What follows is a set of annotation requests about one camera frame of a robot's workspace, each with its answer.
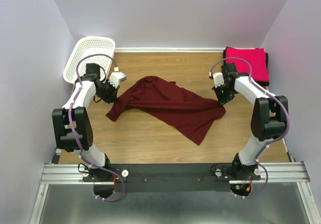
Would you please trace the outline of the maroon t shirt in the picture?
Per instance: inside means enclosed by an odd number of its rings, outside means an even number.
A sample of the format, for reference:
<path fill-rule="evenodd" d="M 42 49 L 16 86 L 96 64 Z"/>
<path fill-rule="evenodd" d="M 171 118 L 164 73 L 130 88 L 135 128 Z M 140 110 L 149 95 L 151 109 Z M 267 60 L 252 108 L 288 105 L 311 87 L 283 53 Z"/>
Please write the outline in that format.
<path fill-rule="evenodd" d="M 226 110 L 216 100 L 204 98 L 174 81 L 157 76 L 138 80 L 126 90 L 106 114 L 111 121 L 131 109 L 143 111 L 200 145 L 215 120 L 222 118 Z"/>

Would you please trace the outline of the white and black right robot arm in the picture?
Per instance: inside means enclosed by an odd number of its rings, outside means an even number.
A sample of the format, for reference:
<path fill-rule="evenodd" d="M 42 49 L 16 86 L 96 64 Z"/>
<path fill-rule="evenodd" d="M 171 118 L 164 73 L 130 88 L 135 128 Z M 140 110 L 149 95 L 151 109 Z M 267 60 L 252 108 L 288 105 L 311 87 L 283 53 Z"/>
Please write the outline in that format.
<path fill-rule="evenodd" d="M 288 100 L 264 89 L 249 73 L 239 73 L 234 63 L 223 64 L 220 72 L 210 72 L 209 77 L 220 105 L 230 102 L 236 94 L 253 105 L 251 136 L 228 168 L 234 179 L 241 180 L 254 173 L 264 151 L 288 133 Z"/>

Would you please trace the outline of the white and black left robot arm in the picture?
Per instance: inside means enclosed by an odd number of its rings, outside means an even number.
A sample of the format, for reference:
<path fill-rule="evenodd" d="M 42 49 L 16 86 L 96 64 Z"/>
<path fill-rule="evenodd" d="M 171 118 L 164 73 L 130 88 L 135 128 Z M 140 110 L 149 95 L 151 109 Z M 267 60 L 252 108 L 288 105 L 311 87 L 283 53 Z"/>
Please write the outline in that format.
<path fill-rule="evenodd" d="M 120 83 L 126 75 L 115 67 L 110 76 L 101 77 L 102 67 L 96 63 L 86 64 L 83 75 L 77 74 L 75 89 L 67 103 L 52 111 L 52 121 L 57 148 L 76 154 L 87 167 L 86 177 L 106 181 L 119 175 L 112 171 L 110 160 L 94 144 L 93 129 L 87 108 L 94 97 L 106 103 L 117 100 Z"/>

